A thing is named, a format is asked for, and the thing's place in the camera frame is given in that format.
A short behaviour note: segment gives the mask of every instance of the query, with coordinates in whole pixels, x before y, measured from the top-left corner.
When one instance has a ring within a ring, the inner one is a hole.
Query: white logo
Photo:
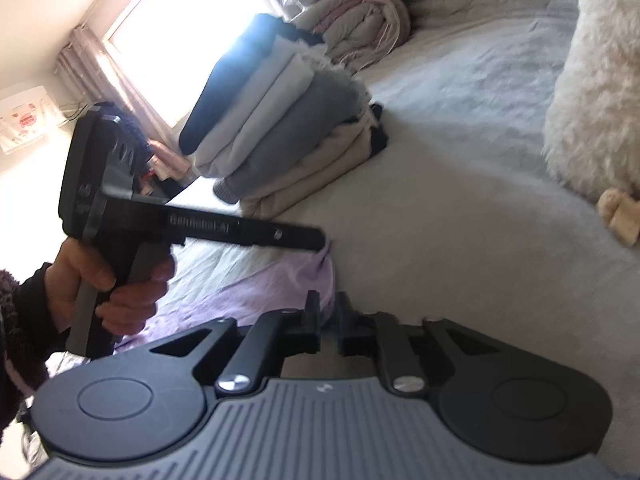
[[[318,390],[321,394],[327,393],[329,390],[333,390],[334,387],[329,383],[320,384],[320,386],[316,386],[316,390]]]

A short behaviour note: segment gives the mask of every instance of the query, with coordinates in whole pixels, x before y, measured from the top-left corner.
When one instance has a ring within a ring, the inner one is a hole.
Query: hand
[[[95,310],[102,318],[102,326],[115,335],[140,332],[146,320],[156,314],[156,301],[166,294],[167,281],[174,273],[174,259],[168,256],[154,267],[148,282],[123,285],[114,290],[109,301]],[[44,278],[47,306],[60,332],[71,326],[81,278],[101,292],[111,290],[116,281],[111,267],[95,248],[67,238]]]

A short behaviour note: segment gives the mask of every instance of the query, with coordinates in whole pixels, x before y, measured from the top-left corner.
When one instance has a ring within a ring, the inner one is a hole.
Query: gray blanket
[[[357,308],[448,317],[596,378],[614,404],[602,459],[640,472],[639,253],[540,155],[573,28],[529,18],[419,32],[362,73],[385,104],[388,148],[282,218],[327,231]],[[344,367],[366,370],[325,355],[288,371]]]

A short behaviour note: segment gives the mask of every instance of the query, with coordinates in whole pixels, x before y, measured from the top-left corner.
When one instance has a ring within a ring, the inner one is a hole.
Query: folded beige garment
[[[241,200],[241,215],[264,220],[271,219],[359,166],[369,158],[370,154],[371,128],[367,127],[358,134],[347,150],[328,166],[324,166],[319,171],[309,174],[290,186],[279,189],[263,198]]]
[[[378,126],[378,122],[367,104],[361,111],[361,116],[357,123],[343,123],[336,126],[311,153],[302,158],[291,170],[244,197],[240,202],[241,206],[243,202],[256,202],[275,191],[292,186],[297,181],[322,170],[322,168],[325,168],[341,156],[360,133],[369,131],[372,126]]]

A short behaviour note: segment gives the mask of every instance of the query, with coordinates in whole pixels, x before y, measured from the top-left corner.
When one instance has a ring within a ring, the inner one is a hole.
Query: silver screw
[[[424,381],[413,375],[403,375],[394,380],[394,389],[404,394],[415,394],[424,388]]]
[[[246,375],[234,375],[228,379],[218,379],[218,387],[226,392],[239,392],[251,385],[251,379]]]

